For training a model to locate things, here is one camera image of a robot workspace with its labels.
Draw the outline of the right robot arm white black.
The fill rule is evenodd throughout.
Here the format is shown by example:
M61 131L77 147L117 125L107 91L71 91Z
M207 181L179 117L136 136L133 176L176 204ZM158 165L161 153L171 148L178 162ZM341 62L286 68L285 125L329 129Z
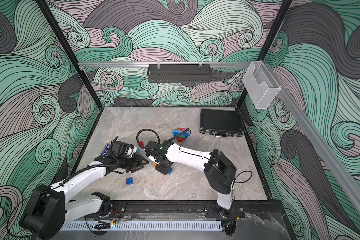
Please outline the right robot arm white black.
M201 152L164 141L146 156L156 164L159 171L167 174L174 163L194 168L204 173L209 185L217 192L217 210L223 218L232 216L234 202L233 186L237 168L220 150Z

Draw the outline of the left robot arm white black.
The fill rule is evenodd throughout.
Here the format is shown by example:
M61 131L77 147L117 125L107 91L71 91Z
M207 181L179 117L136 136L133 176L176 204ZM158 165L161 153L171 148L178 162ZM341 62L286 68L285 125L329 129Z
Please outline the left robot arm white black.
M94 192L89 197L73 200L80 191L110 173L134 173L149 163L141 155L131 158L99 156L87 167L50 186L38 186L28 201L19 225L42 240L55 236L63 225L87 215L106 218L113 207L109 196Z

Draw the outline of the blue small lego brick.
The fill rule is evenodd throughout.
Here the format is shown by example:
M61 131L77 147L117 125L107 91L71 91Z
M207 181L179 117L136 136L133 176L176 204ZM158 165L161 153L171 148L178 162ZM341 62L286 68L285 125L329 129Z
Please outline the blue small lego brick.
M134 182L133 182L133 178L127 178L126 179L126 184L127 184L127 186L129 186L129 185L132 185Z

